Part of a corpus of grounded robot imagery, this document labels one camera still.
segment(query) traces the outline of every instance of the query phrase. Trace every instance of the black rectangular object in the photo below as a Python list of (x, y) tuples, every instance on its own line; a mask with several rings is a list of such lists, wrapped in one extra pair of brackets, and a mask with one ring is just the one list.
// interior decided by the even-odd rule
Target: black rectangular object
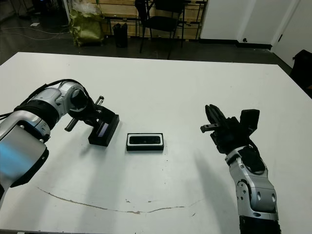
[(93, 128), (91, 134), (88, 137), (89, 143), (94, 145), (108, 146), (118, 126), (118, 123), (119, 115), (114, 115), (111, 123), (108, 124), (106, 129), (104, 129), (105, 123), (102, 123), (100, 128)]
[(164, 149), (162, 133), (128, 133), (127, 151), (149, 151)]

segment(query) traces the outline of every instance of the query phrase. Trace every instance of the plastic bag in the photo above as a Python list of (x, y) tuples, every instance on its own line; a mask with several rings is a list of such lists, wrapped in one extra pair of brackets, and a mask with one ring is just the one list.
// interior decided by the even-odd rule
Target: plastic bag
[(104, 17), (97, 5), (85, 0), (73, 2), (70, 19), (70, 32), (75, 45), (102, 43), (104, 40), (102, 30)]
[(86, 0), (83, 1), (74, 1), (73, 9), (81, 13), (90, 13), (90, 14), (100, 14), (101, 11), (97, 5), (92, 4)]

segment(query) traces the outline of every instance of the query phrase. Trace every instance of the chair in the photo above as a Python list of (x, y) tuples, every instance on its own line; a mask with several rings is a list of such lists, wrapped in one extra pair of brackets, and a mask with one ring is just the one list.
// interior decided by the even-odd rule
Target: chair
[[(171, 12), (171, 17), (164, 16), (153, 16), (150, 17), (150, 10), (155, 4), (156, 10), (169, 11)], [(143, 25), (143, 35), (142, 42), (140, 46), (140, 53), (142, 52), (145, 29), (150, 29), (150, 34), (152, 38), (152, 29), (170, 32), (170, 50), (168, 53), (167, 59), (169, 59), (172, 49), (172, 39), (174, 39), (176, 34), (176, 28), (179, 25), (179, 18), (183, 12), (183, 21), (182, 21), (182, 41), (181, 47), (183, 46), (183, 32), (184, 32), (184, 0), (153, 0), (151, 5), (148, 5), (148, 0), (136, 0), (135, 6), (138, 11), (140, 21)]]

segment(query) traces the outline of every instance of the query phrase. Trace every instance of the dark floor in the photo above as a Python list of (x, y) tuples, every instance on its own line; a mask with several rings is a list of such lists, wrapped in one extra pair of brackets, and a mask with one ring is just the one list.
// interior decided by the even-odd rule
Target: dark floor
[[(139, 53), (140, 39), (128, 39), (127, 48), (116, 48), (114, 38), (107, 38), (103, 45), (76, 47), (70, 34), (61, 34), (50, 40), (34, 40), (20, 35), (4, 33), (19, 33), (37, 39), (49, 39), (53, 34), (41, 33), (27, 29), (10, 29), (9, 27), (30, 27), (32, 22), (40, 22), (35, 29), (48, 32), (67, 32), (67, 19), (64, 14), (49, 17), (32, 17), (31, 20), (12, 17), (0, 24), (0, 64), (7, 61), (16, 52), (38, 52), (71, 55), (108, 56), (142, 59), (166, 59), (168, 43), (164, 40), (144, 42), (143, 52)], [(278, 64), (287, 74), (291, 68), (275, 54), (266, 49), (237, 48), (227, 44), (202, 44), (199, 42), (175, 41), (170, 59), (218, 62), (245, 62)]]

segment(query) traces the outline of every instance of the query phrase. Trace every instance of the baseboard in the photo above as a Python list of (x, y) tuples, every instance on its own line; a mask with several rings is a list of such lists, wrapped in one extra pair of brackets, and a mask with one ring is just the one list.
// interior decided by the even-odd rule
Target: baseboard
[(199, 43), (203, 44), (231, 44), (239, 48), (256, 48), (256, 49), (269, 49), (272, 46), (269, 44), (256, 44), (256, 43), (240, 43), (237, 40), (224, 40), (224, 39), (199, 39)]
[(223, 39), (202, 39), (199, 38), (199, 43), (203, 44), (237, 44), (237, 40), (223, 40)]
[(257, 49), (269, 49), (271, 50), (272, 46), (270, 44), (256, 44), (256, 43), (239, 43), (236, 44), (240, 48), (257, 48)]

